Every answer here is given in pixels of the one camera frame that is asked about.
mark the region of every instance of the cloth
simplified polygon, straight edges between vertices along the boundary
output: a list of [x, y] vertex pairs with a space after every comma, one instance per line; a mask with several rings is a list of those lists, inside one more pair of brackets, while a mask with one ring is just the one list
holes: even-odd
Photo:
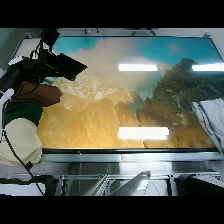
[[[42, 144], [37, 135], [37, 127], [33, 122], [25, 118], [18, 118], [8, 123], [5, 129], [14, 151], [25, 164], [29, 161], [32, 164], [40, 161]], [[22, 166], [14, 157], [4, 137], [0, 143], [0, 163]]]
[[56, 86], [36, 84], [24, 81], [11, 102], [31, 102], [41, 107], [48, 107], [60, 102], [62, 92]]
[[7, 125], [17, 118], [26, 118], [38, 127], [42, 113], [43, 108], [37, 104], [30, 102], [9, 102], [5, 109], [4, 124]]
[[216, 100], [192, 103], [193, 112], [196, 114], [200, 124], [209, 134], [213, 143], [224, 151], [224, 101]]

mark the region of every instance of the landscape image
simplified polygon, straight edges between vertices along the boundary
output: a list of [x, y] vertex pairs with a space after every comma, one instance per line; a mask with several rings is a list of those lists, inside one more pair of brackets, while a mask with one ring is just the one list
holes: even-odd
[[[46, 78], [63, 92], [44, 108], [43, 148], [212, 148], [192, 102], [224, 97], [224, 75], [192, 71], [221, 63], [207, 38], [61, 37], [53, 48], [88, 66], [75, 81]], [[119, 71], [121, 63], [156, 64], [158, 71]], [[168, 127], [167, 140], [122, 140], [119, 127]]]

